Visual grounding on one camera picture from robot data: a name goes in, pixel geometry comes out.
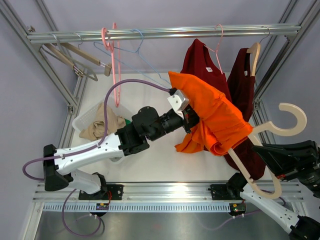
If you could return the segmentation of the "beige t shirt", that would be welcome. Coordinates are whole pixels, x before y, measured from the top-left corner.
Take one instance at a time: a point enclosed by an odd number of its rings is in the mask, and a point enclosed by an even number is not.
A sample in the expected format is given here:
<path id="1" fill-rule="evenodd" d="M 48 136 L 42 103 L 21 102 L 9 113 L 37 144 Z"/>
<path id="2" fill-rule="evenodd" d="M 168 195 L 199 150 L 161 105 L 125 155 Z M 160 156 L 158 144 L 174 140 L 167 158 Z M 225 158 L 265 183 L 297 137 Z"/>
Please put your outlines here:
<path id="1" fill-rule="evenodd" d="M 97 108 L 93 122 L 79 134 L 82 139 L 91 142 L 101 139 L 105 134 L 105 117 L 104 110 L 107 111 L 107 134 L 115 133 L 118 129 L 126 125 L 126 120 L 122 116 L 116 115 L 113 110 L 104 103 L 100 103 Z"/>

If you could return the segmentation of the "beige round hook hanger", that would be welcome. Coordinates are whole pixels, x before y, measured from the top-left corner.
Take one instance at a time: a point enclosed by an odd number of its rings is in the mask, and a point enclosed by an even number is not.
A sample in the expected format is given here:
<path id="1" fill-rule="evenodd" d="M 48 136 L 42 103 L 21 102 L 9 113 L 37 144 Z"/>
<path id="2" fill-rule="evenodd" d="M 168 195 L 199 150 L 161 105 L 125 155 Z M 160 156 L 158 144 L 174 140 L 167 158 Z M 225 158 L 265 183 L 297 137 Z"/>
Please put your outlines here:
<path id="1" fill-rule="evenodd" d="M 285 111 L 293 114 L 296 118 L 296 125 L 292 128 L 279 128 L 275 126 L 272 121 L 265 122 L 263 124 L 260 124 L 258 126 L 255 126 L 251 132 L 251 134 L 248 135 L 249 140 L 253 143 L 255 146 L 262 146 L 261 141 L 257 138 L 257 134 L 269 131 L 275 135 L 282 136 L 282 137 L 291 137 L 298 135 L 301 133 L 306 125 L 307 125 L 307 116 L 305 112 L 298 106 L 291 104 L 291 103 L 280 103 L 278 105 L 278 108 L 280 111 Z M 259 196 L 268 198 L 268 199 L 277 199 L 282 194 L 282 187 L 280 181 L 277 179 L 277 177 L 271 172 L 270 176 L 272 178 L 273 186 L 274 186 L 274 192 L 267 193 L 262 191 L 257 184 L 254 182 L 254 180 L 251 178 L 251 175 L 247 171 L 246 167 L 243 165 L 237 154 L 233 149 L 228 150 L 228 154 L 231 156 L 237 167 L 239 168 L 240 172 L 244 176 L 246 183 L 250 185 L 251 189 L 257 193 Z"/>

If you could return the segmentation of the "green t shirt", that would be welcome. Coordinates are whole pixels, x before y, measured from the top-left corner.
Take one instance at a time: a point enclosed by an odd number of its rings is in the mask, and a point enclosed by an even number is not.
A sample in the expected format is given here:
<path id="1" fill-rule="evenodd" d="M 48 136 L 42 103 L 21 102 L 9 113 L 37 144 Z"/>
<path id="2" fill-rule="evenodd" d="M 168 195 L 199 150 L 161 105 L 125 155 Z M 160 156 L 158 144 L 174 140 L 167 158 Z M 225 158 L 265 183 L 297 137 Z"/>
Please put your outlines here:
<path id="1" fill-rule="evenodd" d="M 125 124 L 126 124 L 126 125 L 128 125 L 128 124 L 131 123 L 131 121 L 130 121 L 129 119 L 126 119 L 126 118 L 125 118 L 124 120 L 125 120 Z"/>

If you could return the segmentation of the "pink plastic hanger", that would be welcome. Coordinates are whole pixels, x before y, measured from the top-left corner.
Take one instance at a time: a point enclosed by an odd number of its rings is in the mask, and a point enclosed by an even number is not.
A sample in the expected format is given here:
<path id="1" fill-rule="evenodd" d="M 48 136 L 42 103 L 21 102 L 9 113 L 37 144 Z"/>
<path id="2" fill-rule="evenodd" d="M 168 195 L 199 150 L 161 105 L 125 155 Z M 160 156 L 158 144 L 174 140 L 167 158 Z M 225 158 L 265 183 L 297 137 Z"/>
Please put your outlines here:
<path id="1" fill-rule="evenodd" d="M 107 36 L 108 30 L 103 27 L 101 29 L 101 39 L 102 39 L 102 45 L 104 46 L 106 51 L 110 52 L 111 55 L 111 71 L 112 71 L 112 80 L 113 84 L 115 85 L 116 83 L 119 83 L 121 81 L 121 63 L 116 62 L 115 58 L 115 41 L 110 40 L 110 37 Z M 118 108 L 120 105 L 120 100 L 121 100 L 121 86 L 117 86 L 114 91 L 114 104 L 115 107 Z"/>

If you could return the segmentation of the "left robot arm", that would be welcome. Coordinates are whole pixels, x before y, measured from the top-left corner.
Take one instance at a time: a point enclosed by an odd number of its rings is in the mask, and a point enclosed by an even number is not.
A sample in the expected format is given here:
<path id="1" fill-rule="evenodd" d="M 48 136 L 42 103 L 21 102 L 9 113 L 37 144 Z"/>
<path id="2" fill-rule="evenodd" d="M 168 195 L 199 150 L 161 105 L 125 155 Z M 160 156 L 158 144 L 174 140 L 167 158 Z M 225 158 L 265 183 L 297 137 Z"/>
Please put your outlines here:
<path id="1" fill-rule="evenodd" d="M 44 189 L 55 192 L 70 187 L 101 200 L 108 190 L 105 177 L 83 172 L 80 167 L 140 153 L 150 147 L 149 141 L 158 140 L 179 128 L 190 133 L 199 121 L 190 105 L 182 111 L 182 116 L 173 109 L 158 115 L 155 108 L 143 107 L 133 115 L 130 124 L 106 136 L 102 142 L 97 140 L 77 147 L 55 149 L 53 159 L 43 163 Z"/>

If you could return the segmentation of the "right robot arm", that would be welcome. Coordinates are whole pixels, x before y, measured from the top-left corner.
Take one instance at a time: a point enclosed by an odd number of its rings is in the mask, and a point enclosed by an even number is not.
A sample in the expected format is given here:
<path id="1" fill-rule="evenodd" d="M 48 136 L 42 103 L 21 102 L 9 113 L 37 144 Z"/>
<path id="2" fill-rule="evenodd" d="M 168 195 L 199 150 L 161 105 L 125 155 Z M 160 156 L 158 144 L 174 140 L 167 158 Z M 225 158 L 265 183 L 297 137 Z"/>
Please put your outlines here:
<path id="1" fill-rule="evenodd" d="M 320 148 L 315 141 L 293 144 L 263 144 L 254 146 L 256 152 L 277 179 L 285 182 L 298 181 L 308 188 L 313 197 L 320 197 Z M 286 196 L 269 199 L 254 190 L 241 173 L 234 174 L 226 184 L 226 193 L 232 199 L 251 202 L 271 217 L 288 233 L 291 240 L 318 240 L 320 222 L 301 214 L 289 204 Z"/>

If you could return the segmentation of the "orange t shirt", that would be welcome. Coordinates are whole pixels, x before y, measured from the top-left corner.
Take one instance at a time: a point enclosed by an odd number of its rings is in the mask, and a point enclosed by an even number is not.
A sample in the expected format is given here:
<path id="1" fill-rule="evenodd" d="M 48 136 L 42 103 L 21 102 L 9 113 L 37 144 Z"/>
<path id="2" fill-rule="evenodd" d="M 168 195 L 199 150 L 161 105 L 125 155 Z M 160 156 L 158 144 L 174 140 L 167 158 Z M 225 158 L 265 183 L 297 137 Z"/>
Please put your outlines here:
<path id="1" fill-rule="evenodd" d="M 175 146 L 177 152 L 193 154 L 207 149 L 223 156 L 252 133 L 253 127 L 223 92 L 191 74 L 170 71 L 168 75 L 171 86 L 187 96 L 199 116 L 199 123 Z"/>

